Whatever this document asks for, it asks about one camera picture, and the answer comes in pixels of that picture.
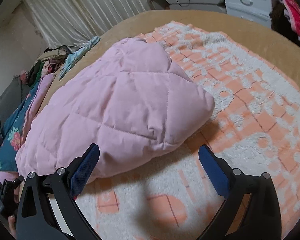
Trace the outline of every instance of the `patterned towel blanket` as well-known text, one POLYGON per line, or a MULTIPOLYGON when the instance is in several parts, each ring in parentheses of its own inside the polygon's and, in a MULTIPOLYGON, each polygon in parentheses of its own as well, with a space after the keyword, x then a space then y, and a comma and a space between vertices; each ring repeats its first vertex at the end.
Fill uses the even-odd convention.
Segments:
MULTIPOLYGON (((300 218, 295 82, 225 33, 171 22, 139 37, 162 43, 193 82, 214 96, 216 107, 211 120, 176 151, 87 185, 76 202, 89 223, 103 239, 195 240, 223 202, 198 160, 199 147, 207 143, 231 167, 271 174, 286 236, 300 218)), ((238 216, 246 204, 245 199, 238 216)))

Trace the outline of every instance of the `white curtain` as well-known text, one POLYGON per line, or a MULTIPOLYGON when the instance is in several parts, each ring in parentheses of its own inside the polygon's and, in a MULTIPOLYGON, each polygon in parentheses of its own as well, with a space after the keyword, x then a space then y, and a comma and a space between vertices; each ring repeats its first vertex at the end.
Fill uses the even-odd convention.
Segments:
POLYGON ((81 47, 114 25, 150 10, 149 0, 23 0, 50 48, 81 47))

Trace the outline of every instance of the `bed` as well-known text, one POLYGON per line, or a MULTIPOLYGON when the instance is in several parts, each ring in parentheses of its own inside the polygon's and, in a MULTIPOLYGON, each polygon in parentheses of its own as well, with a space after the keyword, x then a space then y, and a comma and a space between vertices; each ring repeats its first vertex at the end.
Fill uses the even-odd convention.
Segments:
MULTIPOLYGON (((123 22, 117 24, 107 33, 101 36, 101 41, 93 47, 76 65, 71 69, 64 78, 59 81, 55 79, 47 92, 47 95, 41 105, 39 113, 42 109, 48 104, 51 96, 58 90, 58 88, 65 85, 69 80, 77 75, 82 69, 89 66, 95 62, 103 53, 109 49, 112 44, 115 42, 126 38, 126 37, 135 37, 140 33, 149 33, 154 30, 154 28, 165 25, 171 21, 180 22, 182 24, 188 25, 192 24, 197 28, 201 28, 207 32, 217 32, 222 31, 226 33, 231 39, 235 42, 240 43, 248 50, 258 54, 269 63, 277 66, 288 77, 293 79, 297 85, 300 87, 300 48, 288 41, 283 36, 279 35, 276 32, 269 30, 255 22, 250 22, 244 19, 239 19, 237 17, 232 17, 215 12, 205 12, 205 11, 148 11, 141 13, 137 16, 124 20, 123 22)), ((199 147, 202 144, 205 144, 206 141, 204 137, 195 136, 191 137, 186 141, 186 147, 189 148, 191 153, 196 154, 199 147)), ((103 189, 105 192, 109 192, 111 189, 111 182, 107 179, 103 179, 103 189)), ((84 215, 91 217, 94 216, 94 213, 91 214, 91 210, 85 210, 85 205, 94 205, 91 201, 94 201, 93 198, 89 196, 96 194, 96 189, 94 186, 89 184, 81 196, 81 201, 78 203, 79 207, 82 209, 84 215)), ((51 200, 52 206, 57 210, 55 202, 51 200)), ((63 224, 60 214, 56 215, 58 222, 61 224, 61 228, 65 231, 66 226, 63 224)), ((295 226, 297 223, 298 217, 291 217, 284 221, 284 226, 286 232, 283 236, 286 236, 288 232, 295 226)), ((99 233, 100 228, 96 227, 95 230, 99 233)))

